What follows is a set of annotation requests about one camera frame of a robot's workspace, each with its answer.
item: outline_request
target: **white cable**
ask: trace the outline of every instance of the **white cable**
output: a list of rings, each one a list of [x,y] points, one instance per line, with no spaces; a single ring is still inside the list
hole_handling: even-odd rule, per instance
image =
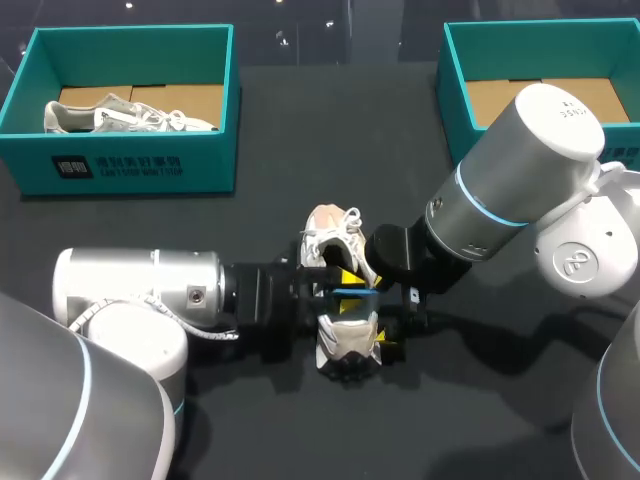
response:
[[[238,340],[239,335],[236,330],[227,330],[226,332],[205,332],[204,330],[200,330],[195,328],[192,325],[189,325],[185,320],[181,317],[173,313],[169,307],[167,307],[164,303],[158,300],[156,297],[147,294],[136,294],[131,295],[130,297],[117,298],[117,299],[108,299],[105,298],[100,300],[89,308],[87,308],[82,315],[80,315],[76,320],[69,326],[69,330],[72,332],[78,332],[89,320],[91,320],[96,313],[109,305],[117,302],[123,303],[143,303],[145,305],[149,305],[157,312],[160,312],[163,315],[174,320],[178,325],[180,325],[187,333],[194,335],[196,337],[204,338],[206,340],[218,340],[218,341],[234,341]]]

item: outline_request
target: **teal box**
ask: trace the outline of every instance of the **teal box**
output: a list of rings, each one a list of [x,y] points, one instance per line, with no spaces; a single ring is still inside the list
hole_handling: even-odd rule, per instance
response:
[[[640,169],[640,24],[634,18],[446,23],[436,94],[455,164],[486,131],[465,81],[609,78],[630,123],[605,123],[604,161]]]
[[[164,84],[224,85],[219,131],[43,133],[63,86]],[[0,112],[0,157],[25,195],[231,192],[239,88],[231,25],[39,28]]]

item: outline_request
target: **robotic arm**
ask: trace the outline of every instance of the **robotic arm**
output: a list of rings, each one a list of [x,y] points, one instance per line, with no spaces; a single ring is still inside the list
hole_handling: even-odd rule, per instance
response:
[[[365,247],[367,260],[384,286],[400,283],[408,305],[414,307],[431,293],[446,292],[475,262],[490,259],[534,224],[538,234],[532,255],[551,285],[580,297],[611,293],[628,281],[638,261],[633,233],[640,222],[635,194],[640,192],[640,174],[620,163],[600,165],[603,147],[600,124],[579,100],[550,85],[529,86],[456,167],[413,226],[382,225],[375,230]],[[88,326],[84,333],[97,344],[104,340],[100,325],[114,321],[101,309],[117,301],[144,304],[147,310],[175,317],[187,331],[204,338],[236,340],[250,328],[287,336],[299,321],[301,306],[330,297],[311,297],[309,284],[322,284],[329,294],[348,287],[335,269],[298,264],[295,253],[271,263],[224,265],[214,252],[69,249],[56,264],[55,317],[72,330]],[[222,314],[234,321],[225,325]],[[55,328],[61,342],[84,345],[68,330]],[[100,349],[96,352],[96,357],[104,355]],[[162,437],[151,429],[172,425],[161,422],[161,414],[170,417],[172,409],[174,415],[180,409],[158,387],[160,379],[154,382],[115,357],[105,357],[105,365],[107,360],[114,372],[128,371],[147,382],[146,398],[135,388],[127,398],[138,395],[138,403],[156,402],[158,419],[150,420],[149,432],[140,435]],[[155,363],[164,366],[161,360]],[[115,377],[105,378],[105,385],[110,385],[109,378]],[[112,388],[106,399],[118,400],[125,392],[122,385]],[[173,435],[173,430],[165,435],[169,440],[163,444],[169,447],[161,460],[170,458]],[[574,448],[583,448],[578,444],[574,441]],[[164,478],[168,462],[160,463],[156,476],[145,473],[139,478]]]
[[[600,165],[604,132],[578,99],[546,84],[525,88],[502,112],[410,228],[382,225],[367,243],[372,268],[423,300],[522,229],[538,230],[545,279],[572,296],[607,295],[635,271],[637,225],[628,191],[639,174]]]

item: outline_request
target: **shoe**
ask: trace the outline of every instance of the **shoe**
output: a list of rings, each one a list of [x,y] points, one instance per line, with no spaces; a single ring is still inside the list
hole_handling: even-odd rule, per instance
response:
[[[144,103],[131,103],[110,93],[93,107],[49,102],[44,108],[46,133],[69,132],[207,132],[218,130],[180,110],[165,113]]]
[[[346,212],[336,205],[319,205],[309,219],[300,247],[305,267],[335,265],[359,275],[367,287],[376,281],[364,256],[365,238],[357,208]],[[314,295],[323,292],[314,286]],[[378,335],[377,295],[363,298],[342,313],[318,316],[316,366],[332,378],[345,380],[367,376],[381,364]]]

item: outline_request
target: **shoelace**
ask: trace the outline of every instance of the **shoelace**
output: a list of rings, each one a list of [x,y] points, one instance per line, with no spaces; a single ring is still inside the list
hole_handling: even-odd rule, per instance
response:
[[[171,127],[173,130],[185,128],[186,115],[180,110],[169,113],[157,110],[141,102],[133,104],[136,109],[136,119],[139,127],[157,127],[159,132],[166,132]]]
[[[335,227],[322,229],[312,228],[303,230],[302,233],[316,238],[316,242],[311,245],[311,253],[315,257],[320,256],[320,247],[318,245],[335,237],[345,242],[352,250],[351,253],[353,253],[356,251],[356,242],[358,241],[358,232],[361,226],[360,210],[351,207],[344,212],[342,219]]]
[[[196,337],[204,338],[206,340],[233,341],[237,340],[240,337],[236,330],[227,330],[226,332],[205,332],[204,330],[200,330],[199,328],[196,328],[187,323],[186,320],[171,311],[169,307],[167,307],[156,297],[146,294],[136,294],[125,298],[105,298],[103,300],[100,300],[91,305],[78,318],[76,318],[76,320],[71,325],[69,325],[69,330],[71,330],[72,332],[80,332],[82,330],[82,327],[84,327],[84,325],[89,320],[91,320],[99,311],[104,310],[113,303],[138,303],[142,305],[148,305],[157,312],[175,321],[187,333],[190,333],[191,335],[194,335]]]

